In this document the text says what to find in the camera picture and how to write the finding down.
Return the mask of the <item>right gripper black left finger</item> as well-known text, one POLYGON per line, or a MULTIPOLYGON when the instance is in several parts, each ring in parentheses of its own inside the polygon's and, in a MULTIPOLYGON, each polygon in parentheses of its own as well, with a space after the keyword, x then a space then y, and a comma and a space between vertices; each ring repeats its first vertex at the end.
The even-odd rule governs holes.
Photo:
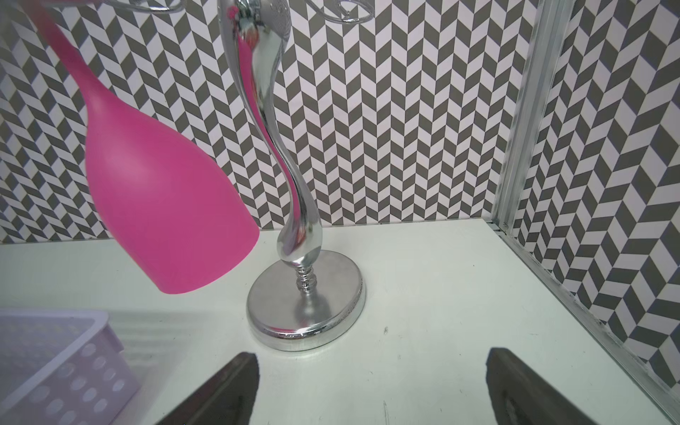
POLYGON ((240 352, 158 424, 249 424, 259 384, 256 354, 240 352))

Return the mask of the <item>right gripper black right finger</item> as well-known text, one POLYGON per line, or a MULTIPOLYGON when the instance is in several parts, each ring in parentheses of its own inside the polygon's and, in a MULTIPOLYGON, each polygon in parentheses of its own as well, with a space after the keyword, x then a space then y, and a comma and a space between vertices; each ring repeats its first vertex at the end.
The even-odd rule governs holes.
POLYGON ((595 424, 506 348, 490 349, 486 383, 499 424, 595 424))

